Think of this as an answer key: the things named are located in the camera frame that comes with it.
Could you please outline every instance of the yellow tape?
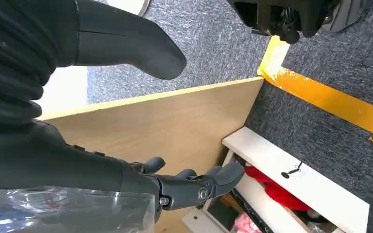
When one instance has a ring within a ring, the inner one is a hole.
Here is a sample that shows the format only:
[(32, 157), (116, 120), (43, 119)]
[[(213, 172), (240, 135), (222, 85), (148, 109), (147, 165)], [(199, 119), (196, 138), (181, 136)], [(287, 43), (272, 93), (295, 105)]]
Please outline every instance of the yellow tape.
[(272, 85), (373, 133), (373, 105), (281, 67), (288, 49), (287, 43), (272, 37), (258, 74)]

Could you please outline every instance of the black fabric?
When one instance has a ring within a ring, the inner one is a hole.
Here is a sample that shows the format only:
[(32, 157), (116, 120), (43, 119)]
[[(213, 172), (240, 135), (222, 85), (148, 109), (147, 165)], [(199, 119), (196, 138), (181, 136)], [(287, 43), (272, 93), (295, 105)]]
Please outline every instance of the black fabric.
[(56, 68), (56, 48), (38, 20), (19, 4), (0, 1), (0, 124), (23, 124), (41, 115), (31, 100)]

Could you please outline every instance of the gray carpet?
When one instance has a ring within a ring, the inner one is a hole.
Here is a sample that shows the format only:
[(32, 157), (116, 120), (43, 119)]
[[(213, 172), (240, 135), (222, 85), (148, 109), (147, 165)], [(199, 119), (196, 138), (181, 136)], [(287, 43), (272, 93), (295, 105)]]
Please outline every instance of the gray carpet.
[[(283, 66), (373, 104), (373, 7), (343, 33), (320, 32), (291, 46)], [(368, 202), (373, 233), (370, 132), (268, 83), (246, 125)]]
[(254, 77), (269, 41), (251, 34), (226, 0), (152, 0), (145, 17), (184, 52), (185, 71), (163, 81), (129, 65), (92, 67), (88, 103)]

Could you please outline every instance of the black sleeve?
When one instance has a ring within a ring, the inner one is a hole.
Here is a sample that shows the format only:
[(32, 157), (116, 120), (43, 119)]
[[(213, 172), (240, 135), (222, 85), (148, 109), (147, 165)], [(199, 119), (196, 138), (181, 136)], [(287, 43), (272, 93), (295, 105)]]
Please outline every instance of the black sleeve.
[(28, 124), (41, 115), (40, 106), (31, 100), (42, 97), (42, 86), (55, 71), (62, 50), (57, 41), (60, 32), (53, 30), (64, 19), (62, 15), (52, 16), (51, 25), (35, 15), (42, 7), (50, 7), (51, 1), (17, 2), (0, 0), (0, 126)]

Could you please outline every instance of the screw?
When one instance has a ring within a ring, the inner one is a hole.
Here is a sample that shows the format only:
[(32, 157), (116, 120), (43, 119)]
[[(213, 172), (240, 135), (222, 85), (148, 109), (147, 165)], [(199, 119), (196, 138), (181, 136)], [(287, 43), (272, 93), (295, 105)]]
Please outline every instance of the screw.
[(161, 204), (161, 205), (163, 205), (163, 206), (166, 206), (166, 205), (168, 205), (169, 203), (170, 203), (170, 199), (169, 199), (169, 198), (164, 198), (164, 197), (162, 197), (162, 198), (159, 199), (159, 204)]
[(202, 187), (202, 188), (200, 189), (200, 191), (198, 192), (198, 198), (199, 198), (200, 200), (206, 200), (206, 199), (208, 198), (208, 195), (209, 195), (209, 193), (208, 193), (208, 189), (205, 188), (205, 187)]

